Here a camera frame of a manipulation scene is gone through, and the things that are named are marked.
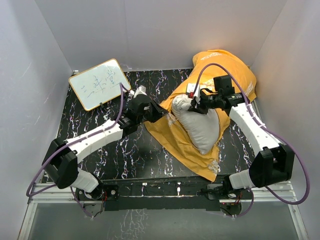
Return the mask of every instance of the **black table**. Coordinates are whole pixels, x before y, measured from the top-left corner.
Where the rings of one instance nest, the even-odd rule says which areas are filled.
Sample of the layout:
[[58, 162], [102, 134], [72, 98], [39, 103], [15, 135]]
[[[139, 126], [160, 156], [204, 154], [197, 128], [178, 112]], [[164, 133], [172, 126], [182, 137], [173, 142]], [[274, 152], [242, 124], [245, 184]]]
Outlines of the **black table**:
[[[146, 87], [147, 94], [161, 103], [191, 73], [191, 69], [132, 71], [127, 72], [132, 89]], [[90, 131], [117, 115], [120, 98], [117, 97], [101, 107], [85, 111], [76, 94], [69, 87], [58, 137], [70, 139]], [[226, 175], [247, 169], [254, 159], [254, 152], [239, 127], [231, 121], [218, 143], [219, 175]], [[169, 178], [196, 176], [162, 147], [146, 130], [144, 125], [138, 131], [86, 157], [81, 168], [96, 174], [101, 180], [134, 178]], [[45, 175], [42, 183], [50, 182]]]

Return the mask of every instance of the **orange fabric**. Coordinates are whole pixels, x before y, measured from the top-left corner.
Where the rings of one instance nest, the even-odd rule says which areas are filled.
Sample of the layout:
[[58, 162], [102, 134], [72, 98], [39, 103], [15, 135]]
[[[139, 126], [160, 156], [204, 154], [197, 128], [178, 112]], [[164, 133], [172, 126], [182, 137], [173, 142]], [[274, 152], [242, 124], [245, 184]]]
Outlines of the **orange fabric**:
[[[173, 93], [163, 101], [160, 105], [169, 111], [169, 114], [162, 117], [155, 123], [146, 122], [146, 129], [151, 135], [164, 146], [176, 159], [183, 163], [190, 170], [196, 174], [214, 181], [218, 173], [219, 164], [219, 149], [217, 142], [221, 139], [224, 130], [229, 126], [230, 118], [221, 109], [216, 109], [219, 118], [219, 138], [212, 150], [202, 155], [194, 147], [187, 132], [179, 121], [171, 114], [171, 106], [173, 99], [180, 95], [185, 94], [187, 85], [197, 82], [200, 71], [209, 63], [218, 63], [224, 66], [238, 81], [242, 89], [250, 101], [256, 98], [255, 86], [257, 83], [256, 77], [251, 70], [236, 56], [225, 50], [208, 50], [196, 54], [193, 59], [194, 69], [188, 79], [182, 82]], [[202, 74], [199, 84], [213, 87], [214, 77], [226, 75], [226, 72], [218, 66], [208, 67]], [[235, 92], [239, 93], [240, 90], [232, 82]]]

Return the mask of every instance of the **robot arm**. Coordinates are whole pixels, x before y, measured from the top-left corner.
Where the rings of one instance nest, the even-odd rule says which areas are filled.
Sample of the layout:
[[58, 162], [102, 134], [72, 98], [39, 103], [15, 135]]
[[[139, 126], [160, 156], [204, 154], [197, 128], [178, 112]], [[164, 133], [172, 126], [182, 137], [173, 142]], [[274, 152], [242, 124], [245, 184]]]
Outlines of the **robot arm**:
[[145, 121], [154, 123], [168, 113], [148, 97], [145, 91], [146, 88], [140, 86], [136, 92], [130, 93], [133, 98], [128, 102], [116, 124], [114, 120], [108, 120], [80, 136], [65, 141], [56, 138], [51, 142], [42, 164], [57, 149], [75, 142], [56, 155], [44, 168], [58, 188], [75, 187], [84, 190], [93, 199], [98, 199], [102, 195], [103, 184], [98, 177], [78, 168], [78, 164], [99, 148], [135, 132], [138, 126]]
[[255, 155], [249, 169], [226, 176], [222, 186], [218, 187], [216, 192], [226, 195], [235, 193], [239, 189], [262, 188], [289, 180], [295, 157], [292, 149], [260, 128], [264, 124], [256, 116], [252, 106], [249, 105], [259, 125], [253, 120], [243, 95], [235, 93], [228, 75], [215, 77], [213, 80], [216, 92], [209, 89], [199, 90], [193, 97], [192, 107], [189, 111], [206, 114], [208, 109], [220, 108], [224, 110], [240, 127]]

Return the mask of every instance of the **whiteboard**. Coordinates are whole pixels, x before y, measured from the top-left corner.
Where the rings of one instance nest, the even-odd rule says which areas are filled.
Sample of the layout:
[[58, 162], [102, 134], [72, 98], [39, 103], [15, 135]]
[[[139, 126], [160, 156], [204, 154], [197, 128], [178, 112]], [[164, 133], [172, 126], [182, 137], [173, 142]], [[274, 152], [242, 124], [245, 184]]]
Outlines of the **whiteboard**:
[[120, 96], [120, 83], [131, 90], [130, 83], [115, 59], [70, 77], [69, 83], [86, 111]]

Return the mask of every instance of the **white enclosure wall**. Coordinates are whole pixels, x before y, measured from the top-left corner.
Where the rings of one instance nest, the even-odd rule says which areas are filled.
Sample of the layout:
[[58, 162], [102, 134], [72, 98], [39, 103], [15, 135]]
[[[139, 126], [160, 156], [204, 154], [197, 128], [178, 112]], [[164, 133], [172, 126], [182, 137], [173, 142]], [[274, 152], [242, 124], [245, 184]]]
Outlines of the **white enclosure wall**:
[[[312, 240], [320, 233], [319, 13], [318, 0], [289, 0], [252, 66], [265, 123], [296, 146], [307, 164], [310, 196], [299, 210]], [[292, 183], [301, 198], [306, 186], [298, 161]]]
[[26, 189], [55, 137], [71, 75], [36, 3], [0, 1], [0, 239], [17, 239]]
[[111, 58], [127, 70], [192, 67], [225, 49], [254, 62], [286, 0], [36, 0], [73, 70]]

